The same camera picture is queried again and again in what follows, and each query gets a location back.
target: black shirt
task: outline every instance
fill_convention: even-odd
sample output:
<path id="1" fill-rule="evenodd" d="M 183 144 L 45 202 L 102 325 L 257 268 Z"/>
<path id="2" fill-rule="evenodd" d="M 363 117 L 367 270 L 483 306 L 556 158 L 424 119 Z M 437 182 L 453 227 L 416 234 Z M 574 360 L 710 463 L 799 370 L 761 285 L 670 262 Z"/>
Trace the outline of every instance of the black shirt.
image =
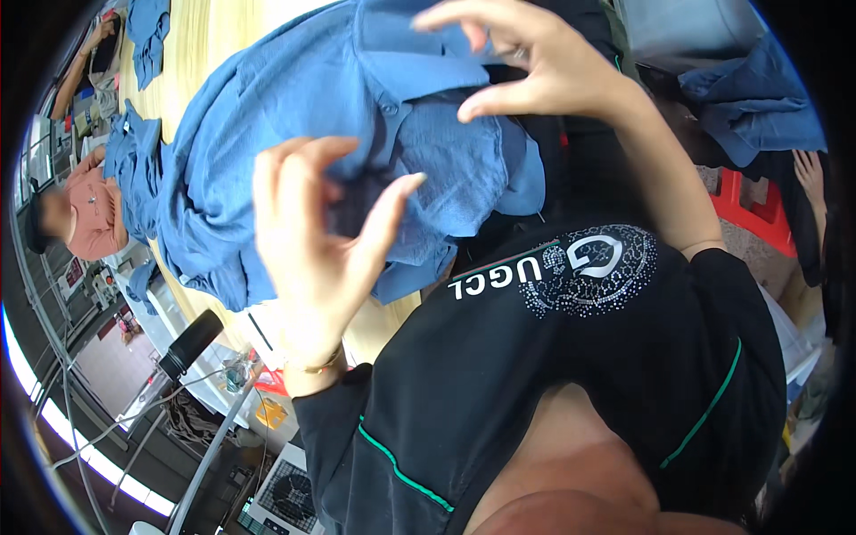
<path id="1" fill-rule="evenodd" d="M 330 532 L 461 533 L 541 395 L 566 383 L 633 450 L 663 510 L 735 519 L 751 502 L 786 401 L 749 270 L 590 225 L 500 247 L 436 289 L 374 367 L 294 400 Z"/>

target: pink shirt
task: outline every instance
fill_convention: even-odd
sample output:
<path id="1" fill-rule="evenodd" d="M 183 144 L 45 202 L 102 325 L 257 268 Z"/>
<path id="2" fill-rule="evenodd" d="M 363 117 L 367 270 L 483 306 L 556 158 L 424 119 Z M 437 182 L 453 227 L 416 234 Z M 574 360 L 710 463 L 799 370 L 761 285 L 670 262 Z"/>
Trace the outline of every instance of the pink shirt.
<path id="1" fill-rule="evenodd" d="M 119 188 L 108 186 L 95 154 L 90 152 L 74 168 L 65 183 L 68 199 L 77 212 L 74 232 L 66 242 L 68 250 L 77 257 L 93 262 L 118 253 L 119 244 L 113 235 L 116 208 L 113 195 Z"/>

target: black cylinder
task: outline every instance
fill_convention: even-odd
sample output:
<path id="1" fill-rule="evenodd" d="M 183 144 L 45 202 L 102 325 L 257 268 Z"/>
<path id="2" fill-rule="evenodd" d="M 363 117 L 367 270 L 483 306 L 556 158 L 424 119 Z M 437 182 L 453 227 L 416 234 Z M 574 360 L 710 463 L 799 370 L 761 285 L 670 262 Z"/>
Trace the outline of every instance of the black cylinder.
<path id="1" fill-rule="evenodd" d="M 211 309 L 202 312 L 181 336 L 172 342 L 166 356 L 158 364 L 169 378 L 175 381 L 187 373 L 187 369 L 221 332 L 223 323 L 220 318 Z"/>

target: red stool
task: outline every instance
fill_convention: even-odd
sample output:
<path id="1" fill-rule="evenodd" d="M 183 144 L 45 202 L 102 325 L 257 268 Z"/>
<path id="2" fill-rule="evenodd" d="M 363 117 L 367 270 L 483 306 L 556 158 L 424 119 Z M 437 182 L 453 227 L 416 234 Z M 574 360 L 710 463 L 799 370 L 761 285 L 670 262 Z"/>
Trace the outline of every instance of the red stool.
<path id="1" fill-rule="evenodd" d="M 788 220 L 785 219 L 779 187 L 769 182 L 766 203 L 762 205 L 752 203 L 752 208 L 747 210 L 740 206 L 742 181 L 743 175 L 737 171 L 722 170 L 719 194 L 710 194 L 716 214 L 729 223 L 753 233 L 785 256 L 795 259 L 797 249 L 794 238 L 791 236 L 791 229 L 788 227 Z"/>

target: gold bracelet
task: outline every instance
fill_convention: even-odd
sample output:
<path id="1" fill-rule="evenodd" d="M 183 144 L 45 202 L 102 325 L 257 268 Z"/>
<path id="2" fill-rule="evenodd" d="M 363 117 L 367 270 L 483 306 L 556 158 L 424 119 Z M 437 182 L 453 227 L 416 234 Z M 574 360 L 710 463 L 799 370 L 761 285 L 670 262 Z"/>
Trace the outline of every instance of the gold bracelet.
<path id="1" fill-rule="evenodd" d="M 336 361 L 339 360 L 339 357 L 341 357 L 344 354 L 345 354 L 345 348 L 340 343 L 339 347 L 336 348 L 336 351 L 334 351 L 333 354 L 330 356 L 330 360 L 323 363 L 321 366 L 302 366 L 302 367 L 292 366 L 292 367 L 301 373 L 309 373 L 312 375 L 318 375 L 318 374 L 324 372 L 324 370 L 333 366 L 336 363 Z"/>

